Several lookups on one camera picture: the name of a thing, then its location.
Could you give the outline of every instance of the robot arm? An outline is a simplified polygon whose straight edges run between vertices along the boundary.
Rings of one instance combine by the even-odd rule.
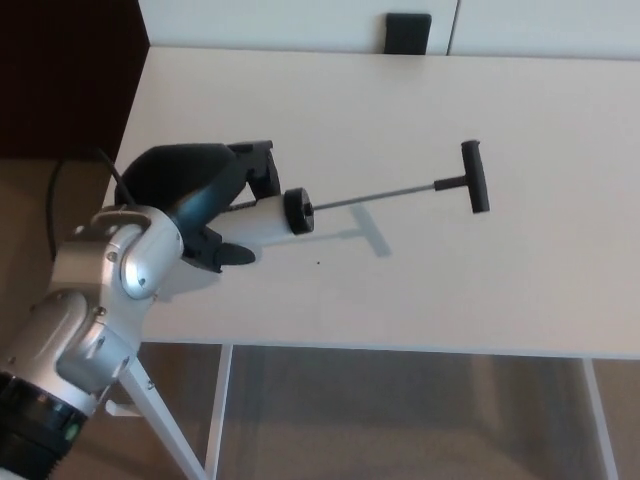
[[[285,233],[293,221],[287,218],[297,222],[288,235],[313,230],[306,192],[280,194],[271,147],[152,148],[123,175],[141,206],[105,208],[62,244],[45,298],[0,356],[0,478],[47,478],[69,452],[135,360],[144,316],[180,258],[220,272],[221,265],[255,260],[249,248],[223,241],[239,224],[253,238]],[[251,206],[261,208],[227,212],[247,184],[256,197]],[[124,198],[116,193],[115,201]],[[251,210],[259,214],[247,215]],[[218,228],[211,222],[223,213]]]
[[[136,358],[142,320],[183,251],[152,207],[109,207],[61,246],[44,299],[0,361],[0,467],[47,478]]]

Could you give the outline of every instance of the brown wall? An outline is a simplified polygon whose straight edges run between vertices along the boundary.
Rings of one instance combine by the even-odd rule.
[[[5,0],[0,159],[115,158],[149,49],[137,0]]]

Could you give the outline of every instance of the white metal frame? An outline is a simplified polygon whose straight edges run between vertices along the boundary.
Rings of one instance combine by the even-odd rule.
[[[198,461],[173,415],[138,360],[120,379],[120,383],[133,400],[135,406],[119,405],[109,400],[105,405],[105,410],[114,417],[143,416],[147,419],[151,428],[158,435],[158,438],[186,478],[189,480],[216,480],[232,358],[233,345],[222,345],[204,467]],[[589,396],[595,431],[598,436],[600,459],[604,470],[603,478],[606,480],[618,480],[615,456],[592,359],[582,359],[582,373]]]
[[[222,442],[222,427],[224,424],[229,375],[231,373],[232,353],[233,345],[222,346],[204,467],[200,464],[182,430],[139,360],[136,360],[131,365],[131,368],[120,378],[120,384],[127,391],[135,406],[119,405],[109,400],[105,404],[105,410],[114,417],[131,418],[143,416],[186,478],[189,480],[215,480],[218,473],[218,459]]]

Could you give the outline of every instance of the black handle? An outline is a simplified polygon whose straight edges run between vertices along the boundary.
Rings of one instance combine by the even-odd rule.
[[[487,192],[487,182],[484,178],[479,145],[480,142],[478,140],[467,140],[462,143],[462,161],[465,175],[433,182],[436,191],[468,187],[473,213],[488,212],[490,210],[489,193]]]

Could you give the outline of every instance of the white cabinet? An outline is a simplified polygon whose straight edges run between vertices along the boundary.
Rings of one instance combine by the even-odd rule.
[[[429,52],[447,50],[456,0],[141,0],[152,45],[381,51],[384,15],[433,16]]]
[[[461,0],[453,55],[640,58],[637,0]]]

